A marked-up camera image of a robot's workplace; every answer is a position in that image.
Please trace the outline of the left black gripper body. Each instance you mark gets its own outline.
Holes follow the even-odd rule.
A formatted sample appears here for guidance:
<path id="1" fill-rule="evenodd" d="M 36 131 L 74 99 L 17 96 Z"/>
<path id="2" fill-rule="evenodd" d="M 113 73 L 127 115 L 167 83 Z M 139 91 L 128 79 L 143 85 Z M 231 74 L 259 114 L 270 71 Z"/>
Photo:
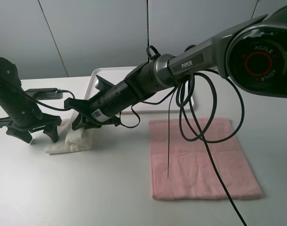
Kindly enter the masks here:
<path id="1" fill-rule="evenodd" d="M 36 115 L 27 111 L 7 112 L 8 117 L 0 118 L 0 128 L 7 127 L 18 131 L 47 131 L 51 132 L 57 129 L 62 122 L 60 116 L 54 116 L 39 112 Z"/>

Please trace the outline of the right grey black robot arm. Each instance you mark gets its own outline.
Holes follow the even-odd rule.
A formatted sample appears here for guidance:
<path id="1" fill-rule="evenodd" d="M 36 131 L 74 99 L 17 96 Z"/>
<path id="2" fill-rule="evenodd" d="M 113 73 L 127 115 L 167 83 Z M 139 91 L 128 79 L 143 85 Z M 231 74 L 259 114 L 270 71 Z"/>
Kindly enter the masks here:
<path id="1" fill-rule="evenodd" d="M 178 56 L 157 54 L 116 85 L 98 77 L 96 95 L 65 100 L 64 106 L 78 113 L 72 129 L 119 125 L 121 111 L 211 67 L 246 92 L 287 98 L 287 6 L 226 29 Z"/>

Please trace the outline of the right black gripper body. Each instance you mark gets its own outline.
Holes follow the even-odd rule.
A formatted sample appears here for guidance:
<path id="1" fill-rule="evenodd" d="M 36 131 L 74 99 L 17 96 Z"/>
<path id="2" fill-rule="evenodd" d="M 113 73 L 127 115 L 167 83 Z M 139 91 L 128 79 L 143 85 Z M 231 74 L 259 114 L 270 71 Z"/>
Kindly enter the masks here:
<path id="1" fill-rule="evenodd" d="M 99 122 L 94 119 L 90 114 L 87 100 L 67 98 L 64 101 L 64 107 L 66 109 L 73 109 L 78 112 L 78 115 L 83 115 L 85 118 L 87 118 L 89 125 L 86 127 L 86 129 L 99 129 L 104 125 L 114 125 L 117 127 L 121 124 L 121 121 L 117 116 L 113 116 L 105 122 Z"/>

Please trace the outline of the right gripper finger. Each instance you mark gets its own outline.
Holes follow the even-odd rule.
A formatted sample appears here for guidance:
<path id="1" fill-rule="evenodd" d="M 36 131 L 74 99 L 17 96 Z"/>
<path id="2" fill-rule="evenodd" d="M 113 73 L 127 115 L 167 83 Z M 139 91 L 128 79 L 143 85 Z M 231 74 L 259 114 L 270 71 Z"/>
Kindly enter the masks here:
<path id="1" fill-rule="evenodd" d="M 89 121 L 83 115 L 78 115 L 72 122 L 72 130 L 85 129 L 89 125 Z"/>

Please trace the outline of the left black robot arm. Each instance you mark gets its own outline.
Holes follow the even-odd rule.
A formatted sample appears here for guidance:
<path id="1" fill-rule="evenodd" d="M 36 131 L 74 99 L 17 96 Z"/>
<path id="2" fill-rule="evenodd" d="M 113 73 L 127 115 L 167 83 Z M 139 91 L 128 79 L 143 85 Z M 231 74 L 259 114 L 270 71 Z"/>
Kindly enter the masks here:
<path id="1" fill-rule="evenodd" d="M 0 106 L 8 117 L 0 118 L 0 128 L 7 127 L 6 134 L 31 143 L 32 133 L 43 131 L 52 142 L 58 141 L 59 116 L 43 113 L 32 97 L 21 86 L 15 64 L 0 57 Z"/>

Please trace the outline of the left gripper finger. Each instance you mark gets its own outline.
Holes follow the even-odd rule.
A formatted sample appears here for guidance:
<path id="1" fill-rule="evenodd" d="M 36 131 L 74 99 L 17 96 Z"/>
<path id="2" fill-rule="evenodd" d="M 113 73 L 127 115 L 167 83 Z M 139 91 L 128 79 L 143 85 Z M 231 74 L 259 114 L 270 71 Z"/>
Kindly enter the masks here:
<path id="1" fill-rule="evenodd" d="M 32 141 L 32 136 L 30 134 L 29 131 L 19 131 L 19 130 L 16 130 L 16 129 L 7 129 L 7 132 L 6 132 L 7 135 L 9 136 L 12 136 L 12 137 L 16 137 L 28 144 L 31 143 Z"/>
<path id="2" fill-rule="evenodd" d="M 57 125 L 47 125 L 44 127 L 43 133 L 46 134 L 52 142 L 57 142 L 59 139 Z"/>

